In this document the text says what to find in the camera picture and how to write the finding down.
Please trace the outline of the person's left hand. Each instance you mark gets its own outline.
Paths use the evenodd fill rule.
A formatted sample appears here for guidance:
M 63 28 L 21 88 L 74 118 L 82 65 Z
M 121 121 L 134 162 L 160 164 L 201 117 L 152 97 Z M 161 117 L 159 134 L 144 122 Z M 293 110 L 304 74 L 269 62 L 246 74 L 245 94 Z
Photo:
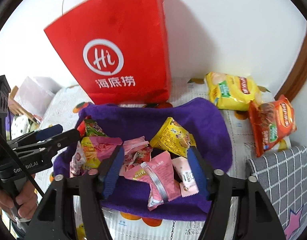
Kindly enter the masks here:
M 20 194 L 15 198 L 16 203 L 20 206 L 18 209 L 18 215 L 21 218 L 31 219 L 37 205 L 38 197 L 34 192 L 35 187 L 30 181 L 26 181 Z M 14 207 L 14 202 L 11 197 L 3 190 L 0 190 L 0 208 L 15 221 L 13 214 L 11 213 Z

